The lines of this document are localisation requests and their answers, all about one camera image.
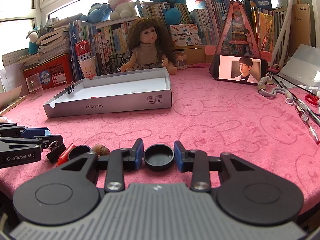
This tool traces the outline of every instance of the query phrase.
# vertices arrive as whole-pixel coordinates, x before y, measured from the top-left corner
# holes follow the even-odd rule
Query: phone screen
[[[220,56],[219,79],[243,83],[258,83],[261,77],[261,59]]]

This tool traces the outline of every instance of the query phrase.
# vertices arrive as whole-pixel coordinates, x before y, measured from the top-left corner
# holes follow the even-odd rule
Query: red whistle
[[[58,162],[57,162],[57,167],[65,162],[68,161],[68,156],[69,156],[69,153],[74,149],[76,148],[76,146],[71,143],[69,145],[69,147],[60,155],[59,159],[58,159]]]

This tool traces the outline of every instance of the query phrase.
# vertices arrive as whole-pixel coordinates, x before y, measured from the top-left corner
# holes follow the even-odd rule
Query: red scissors
[[[310,94],[307,94],[307,95],[305,96],[305,100],[306,100],[308,103],[310,103],[310,104],[312,104],[312,105],[314,105],[314,106],[319,106],[319,105],[318,105],[319,99],[320,99],[319,97],[316,97],[316,96],[310,95]]]

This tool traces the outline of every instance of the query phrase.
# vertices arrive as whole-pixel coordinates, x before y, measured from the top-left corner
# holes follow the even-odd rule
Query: white bunny plush
[[[112,9],[110,20],[114,21],[137,15],[136,3],[132,0],[109,0],[109,5]]]

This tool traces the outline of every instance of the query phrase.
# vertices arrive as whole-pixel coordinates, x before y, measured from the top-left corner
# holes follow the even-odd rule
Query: pink towel
[[[255,165],[297,184],[305,204],[301,212],[320,201],[320,150],[310,137],[293,106],[285,96],[265,98],[257,88],[215,81],[208,68],[188,68],[170,76],[171,109],[156,109],[112,114],[93,114],[47,118],[42,104],[63,88],[45,90],[36,100],[26,99],[6,116],[19,125],[48,127],[70,143],[93,147],[101,143],[110,150],[131,147],[142,138],[145,149],[164,143],[173,147],[180,140],[186,149],[201,149],[211,156],[231,152]],[[304,99],[302,90],[294,90]],[[319,127],[314,125],[320,134]],[[23,182],[55,167],[46,159],[0,170],[0,190],[12,194]],[[103,187],[105,172],[97,186]],[[174,165],[164,172],[153,172],[144,165],[127,172],[125,183],[190,184],[191,173],[180,173]],[[219,186],[218,174],[211,172],[213,187]]]

